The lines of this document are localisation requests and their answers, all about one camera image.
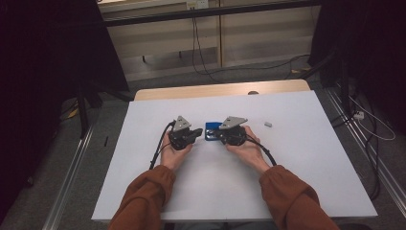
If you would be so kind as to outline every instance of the electronic component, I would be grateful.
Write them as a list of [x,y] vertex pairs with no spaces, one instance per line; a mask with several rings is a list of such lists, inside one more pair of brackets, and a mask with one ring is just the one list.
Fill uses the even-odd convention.
[[218,128],[221,126],[219,122],[206,123],[205,136],[206,141],[218,141],[215,135],[218,133]]
[[240,126],[248,119],[239,117],[228,117],[215,132],[215,136],[225,145],[240,146],[244,144],[247,133],[245,128]]
[[203,129],[190,130],[192,125],[182,116],[178,116],[172,130],[169,132],[169,140],[175,150],[182,150],[187,145],[193,144],[196,137],[202,135]]

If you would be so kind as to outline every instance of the gray plastic part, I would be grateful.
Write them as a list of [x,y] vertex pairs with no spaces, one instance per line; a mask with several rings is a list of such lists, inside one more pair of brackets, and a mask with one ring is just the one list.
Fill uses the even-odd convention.
[[265,122],[265,126],[266,126],[266,127],[272,127],[272,124],[271,124],[271,123],[268,123],[268,122]]
[[247,122],[248,119],[246,118],[239,118],[239,117],[228,117],[223,124],[221,124],[221,126],[218,128],[220,130],[224,130],[224,129],[230,129],[232,127],[236,127],[238,125],[241,125],[245,122]]
[[175,125],[173,126],[173,131],[180,131],[192,125],[182,116],[178,116]]

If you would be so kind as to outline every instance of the black cable on floor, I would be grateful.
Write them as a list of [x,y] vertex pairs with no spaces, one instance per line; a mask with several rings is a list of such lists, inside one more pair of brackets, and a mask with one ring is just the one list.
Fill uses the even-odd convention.
[[65,109],[64,111],[62,111],[60,113],[60,115],[63,115],[65,113],[67,113],[69,110],[71,110],[76,104],[78,103],[78,100],[75,100],[67,109]]
[[337,128],[337,127],[340,127],[340,126],[346,124],[347,122],[350,122],[350,121],[352,120],[352,118],[354,117],[355,113],[356,113],[356,110],[354,109],[354,110],[352,111],[351,115],[350,115],[345,121],[343,121],[343,122],[341,122],[341,123],[339,123],[339,124],[333,125],[332,127],[333,127],[333,128]]
[[197,74],[202,74],[200,72],[197,71],[196,66],[194,65],[194,42],[195,42],[195,38],[197,38],[197,45],[199,46],[199,53],[200,53],[200,58],[202,60],[202,64],[203,64],[203,68],[205,70],[205,73],[203,73],[203,75],[208,75],[210,77],[211,80],[217,82],[217,83],[224,83],[220,80],[216,80],[215,78],[212,77],[212,75],[209,73],[209,71],[207,71],[206,68],[206,64],[204,63],[204,59],[203,59],[203,55],[202,55],[202,49],[200,47],[200,41],[199,41],[199,33],[197,30],[197,22],[196,22],[196,18],[192,18],[192,22],[193,22],[193,51],[192,51],[192,64],[193,64],[193,68],[194,71],[196,71]]
[[[284,62],[282,64],[278,64],[278,65],[274,65],[274,66],[268,66],[268,67],[238,67],[238,68],[232,68],[232,69],[220,69],[220,70],[215,70],[215,71],[209,72],[207,70],[207,68],[206,68],[206,65],[205,65],[205,62],[204,62],[204,59],[203,59],[203,55],[202,55],[202,52],[201,52],[201,46],[200,46],[200,41],[199,41],[198,29],[197,29],[197,22],[196,22],[195,18],[192,18],[192,23],[193,23],[193,49],[192,49],[192,65],[193,65],[193,69],[199,75],[208,75],[215,82],[224,83],[224,82],[221,82],[219,80],[214,79],[213,76],[212,76],[213,74],[220,73],[220,72],[233,71],[233,70],[267,70],[267,69],[278,68],[278,67],[284,66],[286,64],[290,64],[289,73],[285,77],[285,79],[287,79],[290,76],[290,73],[292,71],[292,65],[291,65],[292,61],[297,60],[299,58],[309,57],[310,56],[310,55],[295,56],[295,57],[291,58],[287,62]],[[196,40],[197,40],[197,45],[198,45],[198,48],[199,48],[199,53],[200,53],[200,58],[202,60],[203,68],[205,70],[204,72],[198,71],[196,66],[195,66],[195,63],[194,63],[194,51],[195,51],[194,44],[195,44]]]
[[[367,103],[368,103],[368,106],[369,106],[369,108],[370,108],[370,110],[371,110],[371,114],[372,114],[373,116],[375,116],[375,115],[374,115],[373,106],[372,106],[371,102],[368,100],[368,98],[367,98]],[[374,117],[371,118],[368,113],[367,113],[367,116],[368,116],[370,122],[371,122],[372,125],[373,125],[373,133],[374,133],[375,135],[377,135],[377,122],[376,122],[376,119],[375,119]],[[379,195],[380,195],[380,180],[379,180],[379,138],[375,138],[375,139],[376,139],[375,167],[373,166],[372,157],[369,158],[369,159],[370,159],[370,163],[371,163],[371,167],[372,167],[372,171],[373,171],[373,174],[374,174],[374,185],[373,185],[372,193],[370,194],[370,199],[371,199],[371,200],[377,199],[377,198],[379,197]]]

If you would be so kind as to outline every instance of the right hand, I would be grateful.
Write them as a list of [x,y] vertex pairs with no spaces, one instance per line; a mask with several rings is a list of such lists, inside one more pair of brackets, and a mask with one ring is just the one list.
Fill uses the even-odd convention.
[[[247,137],[249,135],[258,143],[260,142],[260,139],[253,133],[249,126],[244,126],[244,128],[247,132]],[[237,155],[242,162],[254,168],[259,174],[263,174],[271,168],[263,159],[260,147],[252,142],[245,141],[241,146],[230,146],[227,144],[226,149]]]

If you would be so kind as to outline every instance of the blue object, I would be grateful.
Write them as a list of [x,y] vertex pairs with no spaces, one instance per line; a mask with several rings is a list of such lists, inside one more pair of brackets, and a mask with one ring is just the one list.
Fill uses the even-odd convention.
[[218,128],[221,126],[222,123],[218,122],[212,122],[212,123],[206,123],[206,129],[204,131],[204,139],[206,141],[218,141],[220,139],[215,137],[215,132],[218,130]]

